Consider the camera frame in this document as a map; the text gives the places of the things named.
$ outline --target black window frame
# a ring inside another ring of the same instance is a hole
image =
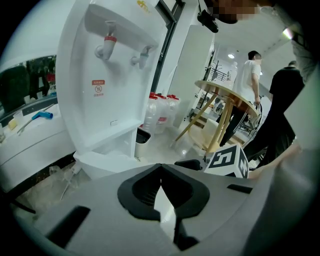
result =
[[[176,0],[175,4],[170,10],[166,3],[163,0],[159,0],[158,4],[156,5],[157,10],[160,10],[163,15],[170,21],[169,24],[167,24],[167,33],[165,36],[165,40],[162,46],[162,50],[160,53],[160,57],[158,60],[157,67],[155,69],[153,81],[152,81],[152,86],[151,86],[151,92],[155,93],[158,87],[160,75],[162,72],[162,68],[165,63],[165,59],[168,53],[168,49],[172,40],[172,37],[174,35],[174,32],[176,30],[179,18],[181,16],[181,13],[185,7],[185,2],[182,2],[181,0]]]

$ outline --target wooden table leg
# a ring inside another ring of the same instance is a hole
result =
[[[212,140],[211,140],[208,148],[206,149],[205,156],[210,152],[211,147],[214,145],[214,143],[217,143],[218,137],[219,137],[219,135],[221,133],[222,126],[225,124],[230,104],[231,104],[231,102],[230,102],[230,99],[228,98],[226,100],[226,102],[225,102],[225,106],[224,106],[224,109],[223,109],[223,112],[222,112],[221,119],[220,119],[220,122],[218,124],[218,127],[216,128],[215,133],[214,133],[214,135],[212,137]]]
[[[228,114],[226,115],[226,119],[225,119],[225,122],[224,122],[224,125],[223,125],[223,129],[221,131],[221,134],[220,134],[220,137],[218,139],[218,143],[220,145],[221,141],[222,141],[222,138],[224,137],[225,133],[226,133],[226,130],[228,128],[228,125],[230,123],[230,117],[231,117],[231,113],[232,113],[232,109],[233,109],[234,105],[232,105],[230,103],[229,105],[229,109],[228,109]]]
[[[202,107],[199,113],[193,118],[193,120],[188,124],[188,126],[180,133],[180,135],[175,139],[175,141],[178,141],[182,137],[182,135],[184,135],[186,131],[190,129],[190,127],[201,117],[203,112],[205,112],[205,110],[210,106],[210,104],[214,101],[216,97],[217,97],[216,94],[212,95],[212,97],[208,100],[205,106]]]

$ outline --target blue tool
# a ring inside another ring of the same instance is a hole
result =
[[[52,119],[54,117],[54,114],[46,111],[39,111],[36,113],[33,117],[31,117],[32,120],[35,120],[37,118],[46,118],[46,119]]]
[[[43,111],[39,111],[38,113],[36,113],[33,117],[31,117],[31,119],[24,125],[22,126],[16,133],[19,134],[19,136],[23,133],[23,131],[25,130],[25,127],[31,123],[32,120],[35,120],[39,117],[42,117],[42,118],[46,118],[46,119],[49,119],[51,120],[53,117],[54,117],[54,114],[50,113],[50,112],[46,112],[46,110],[48,108],[51,108],[54,104],[51,104],[50,106],[46,107]]]

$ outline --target ceiling light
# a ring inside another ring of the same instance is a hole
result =
[[[292,32],[290,31],[290,29],[289,28],[286,28],[283,32],[282,32],[282,34],[284,34],[285,36],[286,36],[286,38],[288,38],[288,39],[292,39],[292,37],[293,37],[293,35],[292,35]]]

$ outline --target warning label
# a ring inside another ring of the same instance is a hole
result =
[[[94,90],[97,92],[97,93],[100,93],[102,91],[102,86],[100,85],[97,85]]]
[[[92,80],[92,85],[93,86],[98,86],[98,85],[102,86],[102,85],[105,85],[105,84],[106,84],[105,80]]]

